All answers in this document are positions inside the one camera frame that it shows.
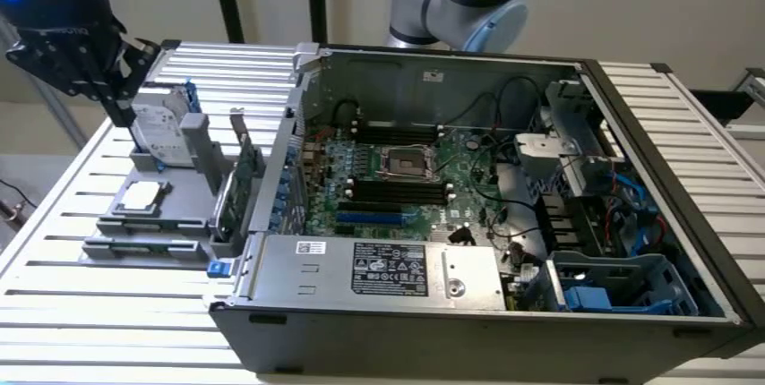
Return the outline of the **green RAM stick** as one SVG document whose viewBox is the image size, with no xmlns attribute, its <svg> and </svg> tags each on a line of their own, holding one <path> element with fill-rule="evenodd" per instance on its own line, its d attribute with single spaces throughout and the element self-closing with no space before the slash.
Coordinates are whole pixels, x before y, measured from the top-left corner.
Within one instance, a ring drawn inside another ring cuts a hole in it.
<svg viewBox="0 0 765 385">
<path fill-rule="evenodd" d="M 113 244 L 109 250 L 123 255 L 167 255 L 164 245 L 140 245 L 140 244 Z"/>
</svg>

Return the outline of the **black RAM slot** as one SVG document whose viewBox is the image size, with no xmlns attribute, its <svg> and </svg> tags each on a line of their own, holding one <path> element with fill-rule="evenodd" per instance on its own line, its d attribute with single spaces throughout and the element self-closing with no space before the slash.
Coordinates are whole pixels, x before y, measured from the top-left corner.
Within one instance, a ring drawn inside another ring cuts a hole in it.
<svg viewBox="0 0 765 385">
<path fill-rule="evenodd" d="M 410 204 L 410 205 L 439 205 L 443 206 L 449 203 L 449 199 L 443 196 L 437 197 L 392 197 L 392 196 L 355 196 L 350 198 L 354 202 L 368 203 L 390 203 L 390 204 Z"/>
<path fill-rule="evenodd" d="M 415 138 L 415 137 L 358 137 L 356 143 L 370 145 L 431 145 L 437 142 L 438 138 Z"/>
<path fill-rule="evenodd" d="M 445 192 L 445 185 L 443 184 L 414 184 L 414 183 L 402 183 L 402 184 L 392 184 L 380 181 L 364 181 L 362 184 L 356 184 L 350 187 L 350 190 L 354 192 L 423 192 L 423 193 L 443 193 Z"/>
<path fill-rule="evenodd" d="M 368 123 L 360 124 L 359 128 L 370 127 L 370 128 L 384 128 L 384 129 L 395 129 L 395 130 L 438 130 L 438 124 L 395 124 L 394 122 L 386 121 L 370 121 Z"/>
<path fill-rule="evenodd" d="M 367 143 L 422 143 L 431 142 L 438 138 L 435 133 L 411 133 L 411 132 L 359 132 L 356 139 Z"/>
<path fill-rule="evenodd" d="M 391 135 L 391 136 L 430 136 L 438 135 L 435 130 L 395 130 L 384 128 L 362 127 L 358 129 L 358 136 L 364 135 Z"/>
<path fill-rule="evenodd" d="M 437 182 L 416 182 L 416 181 L 391 181 L 391 180 L 360 180 L 348 179 L 347 186 L 354 188 L 380 188 L 380 189 L 394 189 L 394 188 L 408 188 L 408 189 L 443 189 L 446 187 L 445 183 Z"/>
<path fill-rule="evenodd" d="M 354 190 L 354 198 L 376 198 L 376 197 L 395 197 L 395 198 L 426 198 L 426 199 L 443 199 L 446 194 L 441 191 L 370 191 Z"/>
</svg>

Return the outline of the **black expansion slot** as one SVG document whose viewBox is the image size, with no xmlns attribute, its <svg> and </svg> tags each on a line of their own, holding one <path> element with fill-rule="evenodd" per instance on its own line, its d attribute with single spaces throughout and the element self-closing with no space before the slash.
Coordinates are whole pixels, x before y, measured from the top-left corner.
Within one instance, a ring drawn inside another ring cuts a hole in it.
<svg viewBox="0 0 765 385">
<path fill-rule="evenodd" d="M 407 225 L 406 218 L 402 218 L 398 216 L 394 216 L 394 217 L 340 216 L 336 218 L 336 223 L 394 226 L 394 227 L 404 227 Z"/>
</svg>

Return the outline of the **silver hard disk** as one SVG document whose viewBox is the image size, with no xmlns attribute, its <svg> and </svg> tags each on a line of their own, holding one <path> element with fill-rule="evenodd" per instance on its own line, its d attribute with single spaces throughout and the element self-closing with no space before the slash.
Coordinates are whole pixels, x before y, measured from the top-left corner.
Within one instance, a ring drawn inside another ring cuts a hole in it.
<svg viewBox="0 0 765 385">
<path fill-rule="evenodd" d="M 165 167 L 194 167 L 191 148 L 180 130 L 186 115 L 200 112 L 194 83 L 151 82 L 141 87 L 131 109 L 141 150 Z"/>
</svg>

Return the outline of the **grey parts rack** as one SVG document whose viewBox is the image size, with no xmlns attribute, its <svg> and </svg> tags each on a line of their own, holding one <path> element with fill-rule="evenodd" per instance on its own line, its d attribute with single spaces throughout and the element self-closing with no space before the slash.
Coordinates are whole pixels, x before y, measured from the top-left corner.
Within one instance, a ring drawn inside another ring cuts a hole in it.
<svg viewBox="0 0 765 385">
<path fill-rule="evenodd" d="M 211 229 L 212 213 L 239 153 L 224 156 L 220 143 L 211 140 L 208 126 L 210 119 L 202 113 L 186 115 L 180 123 L 194 167 L 160 168 L 148 153 L 131 153 L 133 169 L 108 211 L 97 218 L 96 232 L 83 242 L 81 264 L 91 267 L 204 270 L 210 261 L 232 259 L 243 252 L 263 176 L 252 183 L 240 230 L 231 243 L 220 243 Z M 155 217 L 124 216 L 112 212 L 117 198 L 133 181 L 168 182 L 171 185 Z M 164 245 L 168 254 L 123 255 L 109 250 L 113 244 Z"/>
</svg>

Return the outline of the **silver CPU chip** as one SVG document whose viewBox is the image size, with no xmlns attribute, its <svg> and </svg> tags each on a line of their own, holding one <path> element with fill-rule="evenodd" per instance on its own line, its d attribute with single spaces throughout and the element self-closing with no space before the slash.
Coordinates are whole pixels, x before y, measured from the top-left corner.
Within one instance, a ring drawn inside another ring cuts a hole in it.
<svg viewBox="0 0 765 385">
<path fill-rule="evenodd" d="M 112 212 L 124 216 L 157 216 L 163 199 L 169 190 L 168 182 L 131 182 L 117 198 Z"/>
</svg>

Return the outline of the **green graphics card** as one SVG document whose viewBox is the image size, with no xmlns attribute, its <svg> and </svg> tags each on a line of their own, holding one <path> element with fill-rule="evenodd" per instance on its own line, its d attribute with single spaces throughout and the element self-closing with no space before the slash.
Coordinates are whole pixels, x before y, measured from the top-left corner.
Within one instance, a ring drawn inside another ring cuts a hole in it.
<svg viewBox="0 0 765 385">
<path fill-rule="evenodd" d="M 240 230 L 247 216 L 252 183 L 263 176 L 266 168 L 260 148 L 252 143 L 242 108 L 231 109 L 230 122 L 240 150 L 212 213 L 211 229 L 220 243 L 231 243 Z"/>
</svg>

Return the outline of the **metal CPU socket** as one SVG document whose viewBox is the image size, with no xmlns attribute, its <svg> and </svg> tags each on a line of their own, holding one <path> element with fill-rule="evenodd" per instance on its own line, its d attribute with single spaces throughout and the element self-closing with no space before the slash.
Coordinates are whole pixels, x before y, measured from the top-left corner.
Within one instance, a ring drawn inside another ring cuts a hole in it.
<svg viewBox="0 0 765 385">
<path fill-rule="evenodd" d="M 434 151 L 423 144 L 382 147 L 379 165 L 374 174 L 383 179 L 430 180 L 434 176 Z"/>
</svg>

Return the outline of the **grey power supply unit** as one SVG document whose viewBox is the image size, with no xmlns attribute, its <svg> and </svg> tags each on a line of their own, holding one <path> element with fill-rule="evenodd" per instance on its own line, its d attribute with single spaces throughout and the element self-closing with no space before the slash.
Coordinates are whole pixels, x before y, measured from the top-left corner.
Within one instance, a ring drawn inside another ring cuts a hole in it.
<svg viewBox="0 0 765 385">
<path fill-rule="evenodd" d="M 271 235 L 247 299 L 270 308 L 439 312 L 506 308 L 494 251 L 406 240 Z"/>
</svg>

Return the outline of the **green motherboard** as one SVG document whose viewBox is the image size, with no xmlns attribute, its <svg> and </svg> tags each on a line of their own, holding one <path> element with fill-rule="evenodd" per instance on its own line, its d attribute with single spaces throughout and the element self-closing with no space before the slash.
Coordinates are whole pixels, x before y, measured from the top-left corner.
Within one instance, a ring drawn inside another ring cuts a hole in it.
<svg viewBox="0 0 765 385">
<path fill-rule="evenodd" d="M 510 145 L 482 131 L 439 126 L 430 180 L 383 179 L 374 174 L 378 152 L 392 145 L 355 142 L 359 123 L 342 128 L 312 129 L 303 144 L 302 164 L 308 206 L 306 231 L 310 235 L 461 245 L 487 245 L 502 251 L 538 235 L 533 203 L 499 187 L 499 167 Z M 348 179 L 445 183 L 449 203 L 410 205 L 350 201 Z M 336 223 L 339 211 L 399 213 L 404 227 Z"/>
</svg>

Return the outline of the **black open PC case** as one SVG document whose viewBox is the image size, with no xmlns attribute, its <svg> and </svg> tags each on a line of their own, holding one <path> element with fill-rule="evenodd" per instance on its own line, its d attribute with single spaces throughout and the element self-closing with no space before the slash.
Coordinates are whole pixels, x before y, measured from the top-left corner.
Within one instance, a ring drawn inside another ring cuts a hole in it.
<svg viewBox="0 0 765 385">
<path fill-rule="evenodd" d="M 732 243 L 765 242 L 765 168 L 665 64 L 477 55 L 382 47 L 306 47 L 278 131 L 232 294 L 211 318 L 254 372 L 637 385 L 701 357 L 765 343 L 765 295 Z M 574 197 L 555 168 L 529 171 L 514 138 L 543 133 L 546 87 L 582 81 L 625 163 L 610 189 Z M 259 245 L 310 235 L 302 150 L 312 129 L 354 123 L 438 124 L 509 143 L 499 187 L 533 203 L 538 235 L 494 251 L 506 308 L 367 312 L 254 305 Z M 519 299 L 550 255 L 674 265 L 697 316 L 542 312 Z"/>
</svg>

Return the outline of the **blue drive caddy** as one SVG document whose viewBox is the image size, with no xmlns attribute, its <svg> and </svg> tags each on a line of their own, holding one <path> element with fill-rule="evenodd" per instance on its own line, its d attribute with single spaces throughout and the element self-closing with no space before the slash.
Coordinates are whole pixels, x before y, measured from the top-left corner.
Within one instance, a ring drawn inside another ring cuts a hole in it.
<svg viewBox="0 0 765 385">
<path fill-rule="evenodd" d="M 571 312 L 610 312 L 613 310 L 603 287 L 570 287 L 563 292 L 565 305 Z"/>
</svg>

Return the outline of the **blue-grey plastic disk bay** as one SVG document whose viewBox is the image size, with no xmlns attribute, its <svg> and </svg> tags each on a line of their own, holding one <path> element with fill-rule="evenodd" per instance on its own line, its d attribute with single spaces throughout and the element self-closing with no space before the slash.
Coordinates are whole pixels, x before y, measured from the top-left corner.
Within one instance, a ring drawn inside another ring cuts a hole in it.
<svg viewBox="0 0 765 385">
<path fill-rule="evenodd" d="M 531 280 L 519 307 L 542 312 L 571 312 L 563 292 L 570 287 L 603 287 L 613 314 L 697 316 L 698 305 L 674 265 L 659 254 L 629 258 L 590 257 L 554 252 Z"/>
</svg>

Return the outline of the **metal disk bay bracket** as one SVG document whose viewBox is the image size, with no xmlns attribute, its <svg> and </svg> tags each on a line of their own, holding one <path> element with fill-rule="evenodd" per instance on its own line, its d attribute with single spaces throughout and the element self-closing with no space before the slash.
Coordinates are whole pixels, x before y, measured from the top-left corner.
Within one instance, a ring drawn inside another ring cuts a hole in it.
<svg viewBox="0 0 765 385">
<path fill-rule="evenodd" d="M 607 139 L 603 115 L 582 81 L 551 82 L 545 97 L 543 123 L 562 149 L 554 181 L 565 182 L 574 197 L 594 196 L 609 191 L 611 169 L 625 163 L 619 147 Z"/>
</svg>

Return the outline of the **black table bracket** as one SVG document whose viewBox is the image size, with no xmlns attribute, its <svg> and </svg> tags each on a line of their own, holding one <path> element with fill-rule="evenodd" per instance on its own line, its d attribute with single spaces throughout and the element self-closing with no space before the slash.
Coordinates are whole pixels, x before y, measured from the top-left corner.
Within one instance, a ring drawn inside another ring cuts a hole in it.
<svg viewBox="0 0 765 385">
<path fill-rule="evenodd" d="M 721 125 L 737 120 L 754 102 L 742 91 L 690 90 L 690 93 Z"/>
</svg>

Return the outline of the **aluminium rail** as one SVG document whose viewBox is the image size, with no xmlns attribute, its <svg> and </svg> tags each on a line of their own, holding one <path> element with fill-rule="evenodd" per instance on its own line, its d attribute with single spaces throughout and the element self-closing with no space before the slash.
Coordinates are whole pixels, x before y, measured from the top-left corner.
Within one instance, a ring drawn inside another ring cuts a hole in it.
<svg viewBox="0 0 765 385">
<path fill-rule="evenodd" d="M 749 67 L 745 71 L 734 91 L 744 92 L 752 104 L 725 128 L 737 139 L 765 141 L 765 68 Z"/>
</svg>

